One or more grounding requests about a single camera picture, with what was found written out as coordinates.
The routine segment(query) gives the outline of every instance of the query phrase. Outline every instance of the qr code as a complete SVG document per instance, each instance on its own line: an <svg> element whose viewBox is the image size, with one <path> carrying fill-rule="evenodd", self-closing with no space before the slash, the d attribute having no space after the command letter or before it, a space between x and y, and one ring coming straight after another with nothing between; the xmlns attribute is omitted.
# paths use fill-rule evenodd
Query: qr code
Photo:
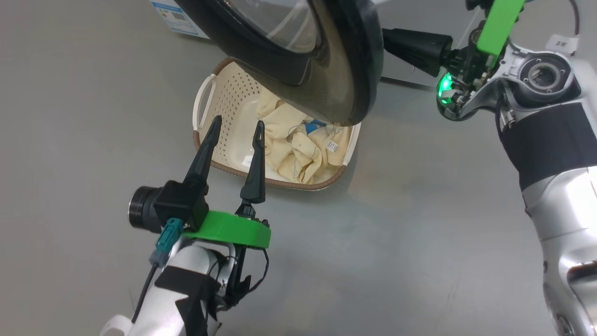
<svg viewBox="0 0 597 336"><path fill-rule="evenodd" d="M174 15L174 18L177 19L177 20L186 21L186 19L184 18L184 15L182 15L181 13L172 12L172 15Z"/></svg>

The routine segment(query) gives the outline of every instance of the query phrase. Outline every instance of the teal connector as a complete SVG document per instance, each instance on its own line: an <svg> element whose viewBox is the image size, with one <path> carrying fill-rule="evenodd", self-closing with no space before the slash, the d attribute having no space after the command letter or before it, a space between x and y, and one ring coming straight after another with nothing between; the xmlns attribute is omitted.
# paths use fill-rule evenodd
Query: teal connector
<svg viewBox="0 0 597 336"><path fill-rule="evenodd" d="M170 250L182 236L184 231L184 223L178 218L170 218L166 222L166 227L159 235L158 241L155 243L155 251L149 257L151 264L157 264L158 267L163 267L168 262Z"/></svg>

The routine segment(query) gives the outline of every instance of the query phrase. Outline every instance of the brown basket rim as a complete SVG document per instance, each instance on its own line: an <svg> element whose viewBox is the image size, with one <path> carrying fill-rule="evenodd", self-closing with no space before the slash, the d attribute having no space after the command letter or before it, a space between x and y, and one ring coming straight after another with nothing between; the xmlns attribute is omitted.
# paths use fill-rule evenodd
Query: brown basket rim
<svg viewBox="0 0 597 336"><path fill-rule="evenodd" d="M213 74L214 75L219 75L220 72L229 64L233 63L234 59L231 57L227 57L225 58L222 62L220 62L220 64L218 64L216 66L216 68L214 69ZM199 147L201 146L201 140L199 140L199 132L196 130L193 130L193 142L195 143L195 149L198 151ZM236 176L241 176L243 178L247 177L247 173L242 172L238 169L234 169L234 168L230 168L228 166L225 166L221 163L215 162L215 161L211 161L211 165L213 167L216 167L220 170L223 170L227 173L230 173L232 175L236 175ZM321 183L318 184L300 184L300 183L292 183L292 182L284 182L284 181L278 181L278 180L274 180L274 179L265 179L265 183L268 185L274 185L276 187L282 187L282 188L291 188L291 189L299 189L299 190L307 190L307 191L316 191L316 190L321 190L321 189L325 189L327 187L329 187L330 185L332 185L333 183L335 183L336 181L338 181L338 179L340 179L340 177L342 176L342 174L344 174L344 171L346 170L346 165L341 165L338 168L338 171L329 179L327 179L326 181L323 181Z"/></svg>

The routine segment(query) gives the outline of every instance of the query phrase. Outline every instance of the yellow garment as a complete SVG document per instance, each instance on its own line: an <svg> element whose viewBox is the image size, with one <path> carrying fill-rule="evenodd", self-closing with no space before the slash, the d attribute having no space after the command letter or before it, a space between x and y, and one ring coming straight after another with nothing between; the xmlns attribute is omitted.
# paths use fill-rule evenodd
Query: yellow garment
<svg viewBox="0 0 597 336"><path fill-rule="evenodd" d="M261 89L257 116L265 124L266 162L290 182L313 184L319 171L342 164L349 128L327 125L307 134L304 123L313 118L265 88Z"/></svg>

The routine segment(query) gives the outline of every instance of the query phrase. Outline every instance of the door glass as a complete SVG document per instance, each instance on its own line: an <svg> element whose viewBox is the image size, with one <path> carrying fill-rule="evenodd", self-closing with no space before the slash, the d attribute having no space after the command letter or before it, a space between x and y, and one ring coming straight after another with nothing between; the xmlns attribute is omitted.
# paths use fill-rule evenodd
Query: door glass
<svg viewBox="0 0 597 336"><path fill-rule="evenodd" d="M221 0L254 29L295 53L315 48L318 31L307 0Z"/></svg>

